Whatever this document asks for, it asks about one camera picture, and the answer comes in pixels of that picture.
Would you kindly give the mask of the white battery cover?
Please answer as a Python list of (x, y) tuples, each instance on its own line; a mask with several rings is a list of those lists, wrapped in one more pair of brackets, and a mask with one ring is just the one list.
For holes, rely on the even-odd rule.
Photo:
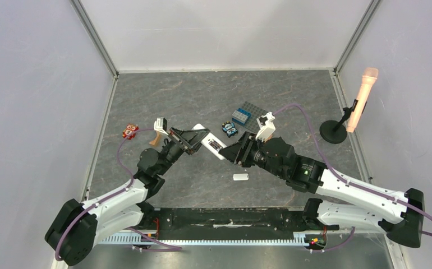
[(233, 180), (234, 181), (246, 181), (248, 179), (249, 179), (249, 174), (248, 173), (233, 174)]

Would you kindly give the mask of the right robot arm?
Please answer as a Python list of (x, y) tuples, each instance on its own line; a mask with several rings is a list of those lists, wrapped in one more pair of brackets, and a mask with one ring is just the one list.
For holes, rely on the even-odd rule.
[(419, 210), (424, 208), (424, 194), (418, 189), (393, 191), (330, 171), (327, 164), (296, 154), (294, 147), (281, 137), (260, 142), (253, 133), (245, 132), (236, 143), (219, 150), (219, 154), (244, 168), (258, 166), (298, 192), (332, 197), (352, 205), (346, 214), (319, 202), (318, 208), (302, 213), (302, 222), (310, 229), (343, 222), (348, 226), (370, 224), (400, 245), (410, 248), (421, 245), (424, 218)]

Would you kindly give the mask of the white remote control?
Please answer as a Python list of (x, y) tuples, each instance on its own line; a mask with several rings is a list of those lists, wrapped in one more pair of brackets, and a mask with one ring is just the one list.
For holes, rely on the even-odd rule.
[(221, 149), (226, 148), (227, 145), (223, 143), (217, 136), (212, 132), (209, 132), (201, 141), (201, 144), (208, 149), (214, 156), (219, 160), (225, 160), (226, 158), (222, 156), (219, 152)]

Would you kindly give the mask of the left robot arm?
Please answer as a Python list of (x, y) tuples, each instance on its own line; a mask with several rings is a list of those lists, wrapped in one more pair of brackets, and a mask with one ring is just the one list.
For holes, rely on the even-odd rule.
[(126, 183), (93, 200), (65, 202), (44, 237), (54, 249), (56, 261), (74, 266), (108, 236), (134, 226), (151, 227), (154, 214), (147, 199), (163, 186), (162, 175), (181, 155), (197, 152), (209, 133), (207, 128), (170, 128), (161, 150), (147, 148), (141, 152), (137, 172)]

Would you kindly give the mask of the black battery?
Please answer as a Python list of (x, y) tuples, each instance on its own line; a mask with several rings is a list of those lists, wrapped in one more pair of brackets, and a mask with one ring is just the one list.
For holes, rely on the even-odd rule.
[(209, 145), (211, 147), (213, 147), (215, 150), (219, 151), (220, 149), (222, 149), (223, 147), (215, 140), (209, 140)]

